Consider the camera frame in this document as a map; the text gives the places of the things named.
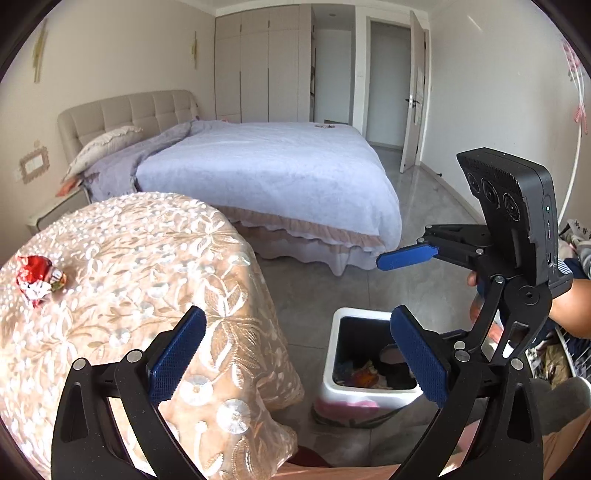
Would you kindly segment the person's right hand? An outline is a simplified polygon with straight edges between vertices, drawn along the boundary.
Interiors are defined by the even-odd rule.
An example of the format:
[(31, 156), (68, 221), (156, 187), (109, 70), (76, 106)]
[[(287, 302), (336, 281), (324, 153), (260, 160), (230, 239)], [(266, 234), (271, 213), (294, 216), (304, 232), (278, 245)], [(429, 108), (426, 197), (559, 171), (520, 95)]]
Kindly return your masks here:
[(479, 278), (478, 274), (475, 271), (472, 271), (467, 277), (467, 283), (470, 287), (474, 287), (476, 289), (475, 297), (472, 301), (472, 304), (469, 309), (469, 317), (472, 323), (475, 323), (478, 319), (478, 316), (481, 312), (481, 309), (484, 305), (484, 298), (478, 290), (479, 287)]

